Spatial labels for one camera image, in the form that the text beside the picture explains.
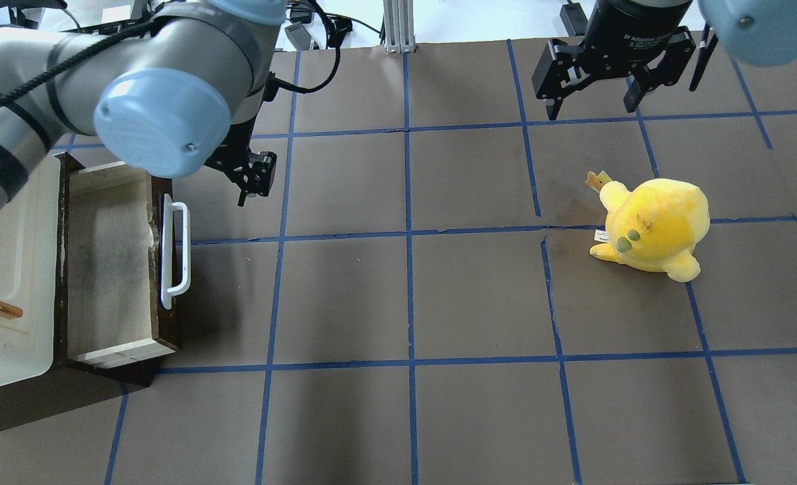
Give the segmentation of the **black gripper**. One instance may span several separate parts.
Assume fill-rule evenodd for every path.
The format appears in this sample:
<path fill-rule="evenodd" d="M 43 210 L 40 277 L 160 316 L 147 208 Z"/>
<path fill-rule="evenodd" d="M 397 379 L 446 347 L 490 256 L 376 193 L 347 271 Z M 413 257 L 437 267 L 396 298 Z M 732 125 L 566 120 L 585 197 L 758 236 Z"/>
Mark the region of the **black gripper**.
<path fill-rule="evenodd" d="M 221 172 L 239 187 L 238 206 L 244 207 L 248 197 L 268 197 L 271 193 L 278 156 L 274 152 L 253 152 L 250 149 L 254 121 L 235 123 L 205 166 Z"/>

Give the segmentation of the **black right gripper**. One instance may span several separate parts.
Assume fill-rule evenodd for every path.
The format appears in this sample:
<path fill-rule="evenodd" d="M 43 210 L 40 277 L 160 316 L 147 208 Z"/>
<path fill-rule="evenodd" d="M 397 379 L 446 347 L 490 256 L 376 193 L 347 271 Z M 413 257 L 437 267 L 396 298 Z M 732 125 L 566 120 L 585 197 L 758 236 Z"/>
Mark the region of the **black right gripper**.
<path fill-rule="evenodd" d="M 691 31 L 681 24 L 691 1 L 598 1 L 580 43 L 553 38 L 546 43 L 532 86 L 546 102 L 549 121 L 564 100 L 592 83 L 632 79 L 624 95 L 635 113 L 648 93 L 675 86 L 696 52 Z"/>

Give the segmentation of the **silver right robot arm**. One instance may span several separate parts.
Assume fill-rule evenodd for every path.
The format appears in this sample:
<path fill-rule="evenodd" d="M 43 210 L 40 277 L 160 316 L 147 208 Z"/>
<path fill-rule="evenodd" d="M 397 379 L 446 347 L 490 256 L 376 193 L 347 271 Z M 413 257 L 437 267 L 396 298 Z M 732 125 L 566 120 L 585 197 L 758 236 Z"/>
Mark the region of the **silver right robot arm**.
<path fill-rule="evenodd" d="M 695 40 L 682 19 L 690 1 L 598 1 L 577 45 L 552 39 L 532 75 L 547 117 L 558 119 L 565 99 L 595 82 L 630 79 L 623 98 L 635 112 L 646 95 L 681 80 L 693 57 L 695 91 L 716 47 L 756 67 L 797 59 L 797 1 L 700 1 L 704 19 Z"/>

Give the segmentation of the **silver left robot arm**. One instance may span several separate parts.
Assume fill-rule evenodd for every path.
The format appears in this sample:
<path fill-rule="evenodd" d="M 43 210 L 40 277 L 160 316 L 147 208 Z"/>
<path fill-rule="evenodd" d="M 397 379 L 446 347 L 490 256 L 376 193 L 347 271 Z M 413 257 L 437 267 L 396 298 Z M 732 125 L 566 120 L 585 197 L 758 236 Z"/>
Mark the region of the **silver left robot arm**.
<path fill-rule="evenodd" d="M 164 179 L 247 165 L 282 1 L 164 3 L 112 36 L 0 25 L 0 211 L 65 134 Z"/>

